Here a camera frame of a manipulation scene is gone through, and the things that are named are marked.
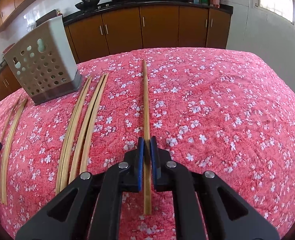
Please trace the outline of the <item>brown lower kitchen cabinets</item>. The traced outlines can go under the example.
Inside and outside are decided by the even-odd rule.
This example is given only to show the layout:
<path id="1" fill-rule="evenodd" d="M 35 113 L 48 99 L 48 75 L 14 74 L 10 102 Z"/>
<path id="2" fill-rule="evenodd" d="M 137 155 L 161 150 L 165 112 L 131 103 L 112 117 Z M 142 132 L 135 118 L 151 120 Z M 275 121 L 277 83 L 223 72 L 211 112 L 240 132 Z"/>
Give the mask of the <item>brown lower kitchen cabinets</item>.
<path id="1" fill-rule="evenodd" d="M 233 8 L 179 2 L 116 5 L 53 17 L 15 43 L 0 70 L 0 101 L 25 88 L 36 104 L 73 93 L 77 64 L 142 48 L 224 49 Z"/>

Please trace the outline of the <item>grey perforated utensil holder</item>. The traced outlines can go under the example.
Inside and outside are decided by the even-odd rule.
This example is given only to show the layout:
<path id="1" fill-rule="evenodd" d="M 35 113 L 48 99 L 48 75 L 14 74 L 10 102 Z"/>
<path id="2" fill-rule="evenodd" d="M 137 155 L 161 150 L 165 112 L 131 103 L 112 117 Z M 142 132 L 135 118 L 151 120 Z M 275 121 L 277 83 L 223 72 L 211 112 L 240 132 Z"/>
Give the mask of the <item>grey perforated utensil holder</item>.
<path id="1" fill-rule="evenodd" d="M 36 105 L 76 92 L 82 81 L 62 16 L 30 31 L 4 55 L 19 84 Z"/>

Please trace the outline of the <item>black countertop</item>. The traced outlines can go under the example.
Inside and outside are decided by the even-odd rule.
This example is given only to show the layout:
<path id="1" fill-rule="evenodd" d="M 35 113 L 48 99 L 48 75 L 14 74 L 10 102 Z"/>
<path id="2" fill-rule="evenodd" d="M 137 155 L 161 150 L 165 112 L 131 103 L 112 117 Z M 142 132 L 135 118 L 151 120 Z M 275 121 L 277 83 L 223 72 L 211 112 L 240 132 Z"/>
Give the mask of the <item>black countertop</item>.
<path id="1" fill-rule="evenodd" d="M 234 8 L 187 0 L 106 2 L 64 16 L 75 62 L 142 48 L 226 49 Z"/>

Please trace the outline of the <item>bamboo chopstick thin far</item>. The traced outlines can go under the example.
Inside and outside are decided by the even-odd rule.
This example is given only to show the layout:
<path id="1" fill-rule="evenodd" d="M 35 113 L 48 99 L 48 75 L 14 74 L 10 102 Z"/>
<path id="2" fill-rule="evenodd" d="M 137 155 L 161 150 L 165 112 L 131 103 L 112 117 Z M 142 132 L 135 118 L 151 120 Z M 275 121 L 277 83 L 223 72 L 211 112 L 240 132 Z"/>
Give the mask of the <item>bamboo chopstick thin far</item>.
<path id="1" fill-rule="evenodd" d="M 10 121 L 10 119 L 11 119 L 11 116 L 12 116 L 12 114 L 13 114 L 13 112 L 14 112 L 14 109 L 15 109 L 16 105 L 18 104 L 19 100 L 20 100 L 20 97 L 15 101 L 15 103 L 14 103 L 13 106 L 11 107 L 10 112 L 9 112 L 9 114 L 8 114 L 6 120 L 5 120 L 5 124 L 4 124 L 4 127 L 3 127 L 3 129 L 2 129 L 1 136 L 0 136 L 0 143 L 1 143 L 1 144 L 2 144 L 2 142 L 3 142 L 4 136 L 5 136 L 5 132 L 6 132 L 6 130 L 7 130 L 7 126 L 9 125 L 9 121 Z"/>

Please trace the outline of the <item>red floral tablecloth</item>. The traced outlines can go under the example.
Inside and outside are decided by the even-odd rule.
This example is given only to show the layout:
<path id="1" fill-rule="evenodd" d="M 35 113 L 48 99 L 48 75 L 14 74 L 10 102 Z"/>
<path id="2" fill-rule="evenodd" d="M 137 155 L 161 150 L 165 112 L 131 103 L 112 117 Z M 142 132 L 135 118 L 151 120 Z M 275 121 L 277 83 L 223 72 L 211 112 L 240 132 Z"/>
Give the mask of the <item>red floral tablecloth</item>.
<path id="1" fill-rule="evenodd" d="M 158 146 L 194 172 L 214 171 L 286 235 L 295 222 L 295 93 L 252 53 L 154 48 L 80 63 L 81 75 L 92 78 L 85 105 L 101 76 L 109 75 L 88 171 L 101 173 L 120 162 L 143 134 L 143 60 L 151 135 Z M 61 148 L 78 96 L 35 105 L 19 89 L 0 102 L 1 136 L 20 97 L 3 142 L 17 108 L 25 104 L 9 153 L 7 205 L 0 200 L 1 224 L 11 236 L 55 195 Z"/>

